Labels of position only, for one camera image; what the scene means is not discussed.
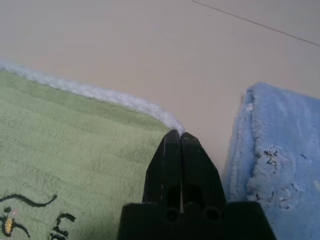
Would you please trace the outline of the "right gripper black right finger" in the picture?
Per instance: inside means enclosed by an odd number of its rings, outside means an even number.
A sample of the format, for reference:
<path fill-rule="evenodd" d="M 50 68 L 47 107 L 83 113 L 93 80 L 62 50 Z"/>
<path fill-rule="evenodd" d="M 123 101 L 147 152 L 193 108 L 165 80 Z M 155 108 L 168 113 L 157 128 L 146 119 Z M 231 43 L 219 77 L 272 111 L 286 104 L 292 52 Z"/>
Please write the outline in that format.
<path fill-rule="evenodd" d="M 183 204 L 225 205 L 219 172 L 197 137 L 185 132 L 180 138 Z"/>

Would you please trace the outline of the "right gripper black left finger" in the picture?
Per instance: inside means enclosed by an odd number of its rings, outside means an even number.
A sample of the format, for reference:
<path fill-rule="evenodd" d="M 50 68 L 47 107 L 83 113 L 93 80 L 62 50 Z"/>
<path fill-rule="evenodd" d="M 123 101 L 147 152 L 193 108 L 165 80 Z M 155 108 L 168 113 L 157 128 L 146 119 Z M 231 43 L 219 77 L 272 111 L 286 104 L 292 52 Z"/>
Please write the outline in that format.
<path fill-rule="evenodd" d="M 181 155 L 177 130 L 166 133 L 146 170 L 142 201 L 158 205 L 181 204 Z"/>

